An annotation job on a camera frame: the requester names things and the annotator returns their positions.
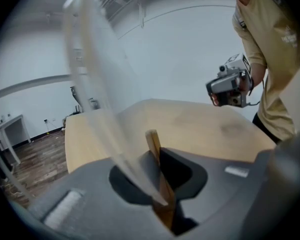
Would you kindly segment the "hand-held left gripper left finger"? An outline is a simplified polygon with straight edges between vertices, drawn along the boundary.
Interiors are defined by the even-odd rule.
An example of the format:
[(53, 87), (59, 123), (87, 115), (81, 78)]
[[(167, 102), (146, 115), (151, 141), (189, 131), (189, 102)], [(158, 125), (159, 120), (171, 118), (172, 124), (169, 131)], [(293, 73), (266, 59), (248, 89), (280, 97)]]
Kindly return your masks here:
[(43, 240), (171, 240), (152, 205), (106, 158), (54, 183), (27, 209), (27, 224)]

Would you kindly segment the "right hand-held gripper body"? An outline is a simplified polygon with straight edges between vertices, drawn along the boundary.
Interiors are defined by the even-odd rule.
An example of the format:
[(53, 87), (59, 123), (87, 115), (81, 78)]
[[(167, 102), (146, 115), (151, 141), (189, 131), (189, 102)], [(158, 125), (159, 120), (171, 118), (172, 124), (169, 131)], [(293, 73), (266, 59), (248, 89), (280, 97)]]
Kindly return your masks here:
[(250, 91), (252, 89), (252, 76), (251, 76), (251, 66), (243, 53), (239, 53), (230, 57), (225, 64), (219, 67), (219, 73), (217, 76), (219, 78), (225, 77), (232, 74), (239, 74), (240, 77), (246, 76), (250, 82)]

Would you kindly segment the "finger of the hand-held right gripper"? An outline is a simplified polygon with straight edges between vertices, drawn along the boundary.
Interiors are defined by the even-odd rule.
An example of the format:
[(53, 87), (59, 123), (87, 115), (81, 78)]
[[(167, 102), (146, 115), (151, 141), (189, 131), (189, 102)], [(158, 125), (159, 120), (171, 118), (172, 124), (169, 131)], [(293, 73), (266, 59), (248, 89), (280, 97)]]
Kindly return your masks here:
[(238, 90), (239, 86), (239, 74), (231, 74), (224, 77), (215, 78), (206, 83), (206, 89), (209, 94), (219, 94), (233, 90)]

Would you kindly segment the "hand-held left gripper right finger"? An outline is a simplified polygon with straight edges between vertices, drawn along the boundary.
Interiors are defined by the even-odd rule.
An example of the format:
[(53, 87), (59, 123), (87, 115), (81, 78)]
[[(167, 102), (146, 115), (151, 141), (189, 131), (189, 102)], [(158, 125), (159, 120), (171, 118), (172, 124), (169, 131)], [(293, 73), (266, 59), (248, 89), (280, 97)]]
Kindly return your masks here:
[(241, 235), (266, 177), (268, 155), (219, 159), (161, 148), (160, 167), (174, 191), (175, 235)]

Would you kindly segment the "clear plastic bag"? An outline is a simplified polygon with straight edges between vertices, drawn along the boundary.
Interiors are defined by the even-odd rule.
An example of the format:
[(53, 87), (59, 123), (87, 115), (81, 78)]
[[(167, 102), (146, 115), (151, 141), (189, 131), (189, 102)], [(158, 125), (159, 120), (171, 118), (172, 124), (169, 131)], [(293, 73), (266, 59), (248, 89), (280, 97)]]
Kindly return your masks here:
[(159, 134), (146, 129), (147, 111), (136, 74), (106, 17), (102, 0), (66, 0), (63, 28), (75, 92), (100, 151), (150, 198), (169, 230), (177, 201)]

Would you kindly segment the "person's right forearm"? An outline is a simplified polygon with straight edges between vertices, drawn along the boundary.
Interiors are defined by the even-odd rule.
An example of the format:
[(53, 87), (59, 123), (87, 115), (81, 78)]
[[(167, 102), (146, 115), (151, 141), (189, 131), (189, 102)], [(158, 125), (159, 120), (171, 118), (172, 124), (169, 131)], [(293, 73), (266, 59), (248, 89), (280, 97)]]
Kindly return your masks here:
[(254, 87), (256, 87), (264, 80), (267, 68), (259, 63), (252, 63), (250, 67), (251, 78), (253, 79)]

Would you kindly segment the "person's right hand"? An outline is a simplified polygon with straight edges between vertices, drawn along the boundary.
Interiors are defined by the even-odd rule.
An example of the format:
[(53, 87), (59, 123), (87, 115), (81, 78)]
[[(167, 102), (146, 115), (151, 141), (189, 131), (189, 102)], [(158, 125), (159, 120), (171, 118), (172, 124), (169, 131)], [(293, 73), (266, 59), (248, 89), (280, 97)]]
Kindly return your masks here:
[(246, 96), (250, 91), (250, 82), (246, 76), (233, 79), (234, 89), (223, 92), (212, 92), (209, 94), (212, 103), (217, 107), (233, 106), (244, 108), (247, 106)]

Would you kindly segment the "light wooden table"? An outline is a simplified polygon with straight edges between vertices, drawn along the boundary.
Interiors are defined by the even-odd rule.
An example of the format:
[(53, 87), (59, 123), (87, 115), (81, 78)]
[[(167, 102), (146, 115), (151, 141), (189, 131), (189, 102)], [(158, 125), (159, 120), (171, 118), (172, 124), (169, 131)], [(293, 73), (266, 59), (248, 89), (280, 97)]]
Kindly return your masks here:
[[(276, 144), (257, 126), (229, 106), (148, 99), (131, 105), (117, 117), (138, 154), (148, 149), (145, 132), (156, 130), (162, 147), (195, 155), (254, 162), (257, 154)], [(101, 147), (84, 113), (67, 117), (65, 157), (68, 173), (110, 157)]]

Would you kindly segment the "black trousers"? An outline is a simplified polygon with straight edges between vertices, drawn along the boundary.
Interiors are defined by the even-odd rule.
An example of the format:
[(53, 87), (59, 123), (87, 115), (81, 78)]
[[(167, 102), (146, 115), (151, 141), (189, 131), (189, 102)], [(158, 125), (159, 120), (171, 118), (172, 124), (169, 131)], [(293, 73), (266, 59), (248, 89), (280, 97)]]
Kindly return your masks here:
[(283, 141), (281, 138), (273, 134), (273, 132), (270, 130), (270, 127), (267, 125), (266, 120), (262, 119), (258, 112), (255, 113), (252, 123), (256, 127), (258, 127), (263, 133), (265, 133), (275, 144), (279, 144)]

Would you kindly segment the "white wall conduit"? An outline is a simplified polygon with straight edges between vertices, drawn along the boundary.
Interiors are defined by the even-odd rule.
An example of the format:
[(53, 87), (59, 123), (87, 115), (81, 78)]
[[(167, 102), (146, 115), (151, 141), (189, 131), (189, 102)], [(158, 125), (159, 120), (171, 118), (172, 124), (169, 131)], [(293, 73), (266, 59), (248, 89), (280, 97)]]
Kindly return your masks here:
[(54, 75), (54, 76), (47, 76), (47, 77), (32, 79), (32, 80), (20, 82), (20, 83), (0, 89), (0, 98), (5, 97), (12, 93), (26, 90), (29, 88), (33, 88), (33, 87), (38, 87), (38, 86), (53, 84), (53, 83), (73, 81), (73, 80), (74, 80), (74, 78), (71, 74)]

